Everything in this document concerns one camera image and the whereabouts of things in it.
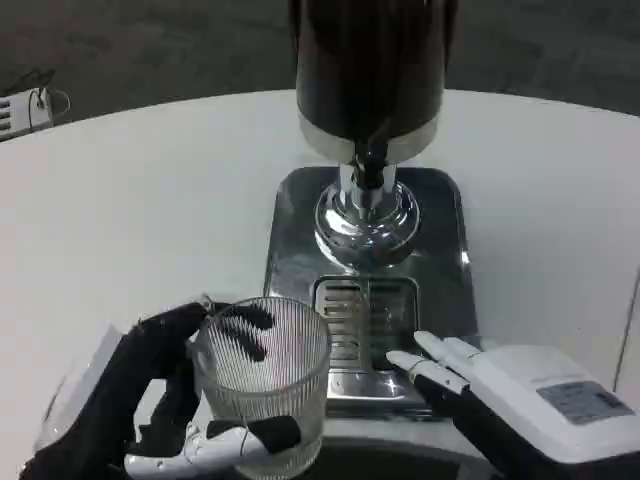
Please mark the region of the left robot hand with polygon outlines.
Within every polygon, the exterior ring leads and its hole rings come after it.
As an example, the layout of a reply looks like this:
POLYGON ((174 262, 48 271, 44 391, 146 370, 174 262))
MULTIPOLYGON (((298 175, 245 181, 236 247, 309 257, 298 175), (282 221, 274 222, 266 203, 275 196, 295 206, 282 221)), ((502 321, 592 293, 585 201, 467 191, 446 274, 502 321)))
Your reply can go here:
POLYGON ((225 308, 209 298, 108 329, 69 397, 54 396, 22 479, 198 479, 300 445, 290 415, 189 425, 199 407, 187 342, 225 308))

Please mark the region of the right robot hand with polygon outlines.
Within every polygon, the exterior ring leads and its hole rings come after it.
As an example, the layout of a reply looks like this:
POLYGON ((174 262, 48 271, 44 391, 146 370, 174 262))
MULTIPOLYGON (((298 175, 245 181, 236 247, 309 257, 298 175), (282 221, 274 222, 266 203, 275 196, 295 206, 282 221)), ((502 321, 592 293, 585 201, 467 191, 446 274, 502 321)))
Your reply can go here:
POLYGON ((421 353, 390 350, 431 405, 460 421, 474 407, 493 429, 506 426, 534 452, 561 465, 636 454, 639 414, 555 347, 501 345, 481 350, 456 338, 417 331, 421 353))

